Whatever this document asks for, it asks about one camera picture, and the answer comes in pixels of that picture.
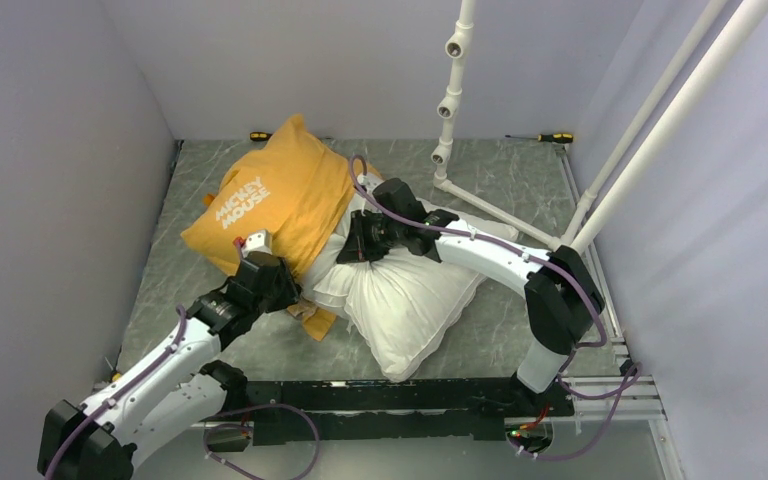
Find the white pillow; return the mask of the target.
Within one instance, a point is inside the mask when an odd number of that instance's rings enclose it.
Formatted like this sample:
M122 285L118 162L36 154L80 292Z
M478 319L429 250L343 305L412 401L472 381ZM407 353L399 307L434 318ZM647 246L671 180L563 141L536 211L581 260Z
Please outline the white pillow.
M364 205L355 194L310 269L304 295L348 319L369 345L384 377L401 382L436 351L486 277L394 248L373 263L339 264L351 213Z

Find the yellow pillowcase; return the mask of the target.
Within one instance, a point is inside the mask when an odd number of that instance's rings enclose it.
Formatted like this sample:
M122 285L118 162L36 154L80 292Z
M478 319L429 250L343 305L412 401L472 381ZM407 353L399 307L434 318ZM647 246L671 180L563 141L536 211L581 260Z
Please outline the yellow pillowcase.
M239 264L237 239L258 230L295 280L307 274L355 195L348 160L310 133L295 114L267 144L246 153L222 178L205 212L181 237L224 274Z

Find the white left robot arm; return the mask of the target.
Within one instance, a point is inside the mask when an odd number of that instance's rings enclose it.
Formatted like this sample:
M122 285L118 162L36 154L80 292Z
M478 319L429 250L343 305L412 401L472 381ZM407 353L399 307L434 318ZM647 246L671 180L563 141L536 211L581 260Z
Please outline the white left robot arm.
M191 424L247 406L244 373L218 355L266 313L296 303L286 261L244 256L236 273L178 306L177 326L133 368L78 405L57 403L44 420L37 470L47 479L129 479Z

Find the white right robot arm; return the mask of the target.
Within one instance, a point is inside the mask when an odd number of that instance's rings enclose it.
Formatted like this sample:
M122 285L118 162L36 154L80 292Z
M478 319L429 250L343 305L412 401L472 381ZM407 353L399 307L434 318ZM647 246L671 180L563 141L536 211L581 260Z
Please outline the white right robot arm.
M534 415L548 404L549 389L574 353L586 346L583 337L591 328L599 332L594 346L607 342L600 319L604 298L575 250L525 247L480 230L448 210L428 211L398 178L375 187L365 175L352 181L373 208L352 214L339 262L374 262L401 248L477 272L525 300L534 343L510 381L511 401L520 413Z

